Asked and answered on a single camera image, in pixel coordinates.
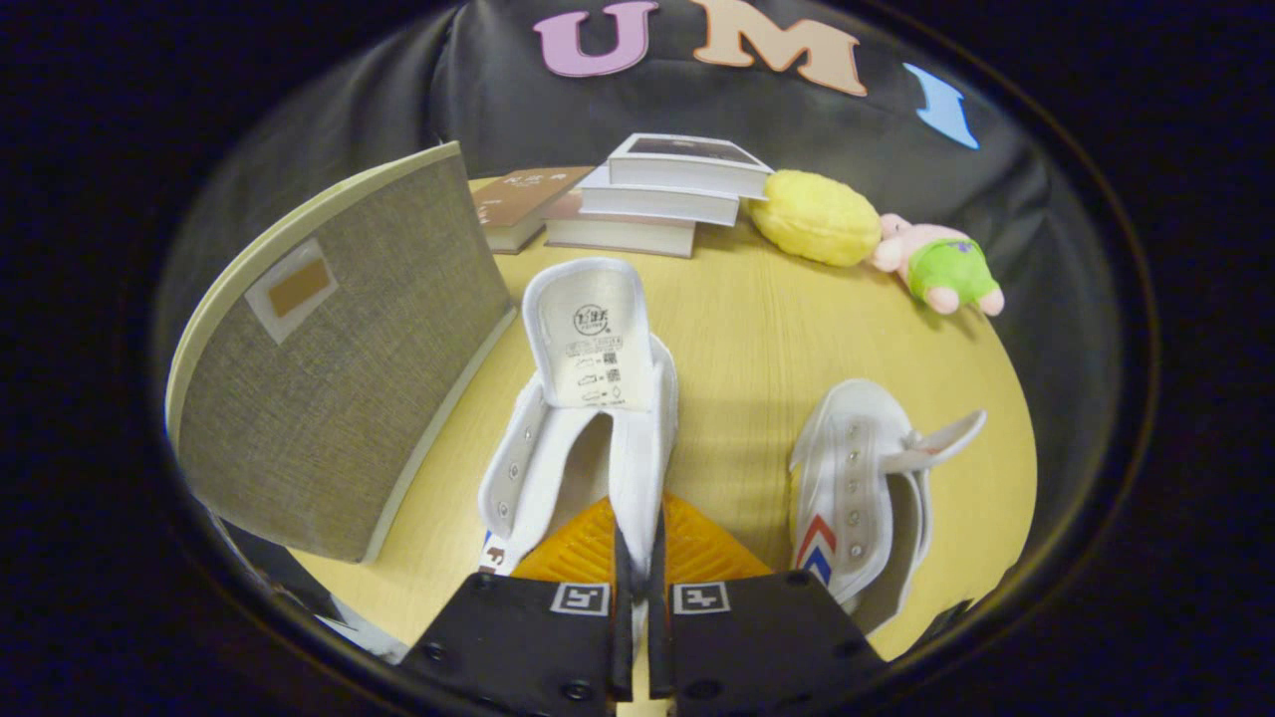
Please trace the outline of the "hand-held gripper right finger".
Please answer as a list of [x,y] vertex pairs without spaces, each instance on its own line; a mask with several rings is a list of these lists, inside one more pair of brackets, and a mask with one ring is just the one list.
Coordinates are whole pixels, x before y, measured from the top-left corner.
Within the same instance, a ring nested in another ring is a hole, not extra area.
[[663,495],[652,580],[652,695],[674,716],[803,716],[857,697],[884,660],[812,572],[774,572]]

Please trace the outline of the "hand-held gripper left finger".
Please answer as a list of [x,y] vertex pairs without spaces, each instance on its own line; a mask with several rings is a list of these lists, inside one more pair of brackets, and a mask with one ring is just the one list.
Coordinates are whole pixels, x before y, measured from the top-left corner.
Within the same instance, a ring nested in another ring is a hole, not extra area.
[[402,669],[500,716],[611,716],[632,699],[632,584],[601,499],[511,575],[469,575]]

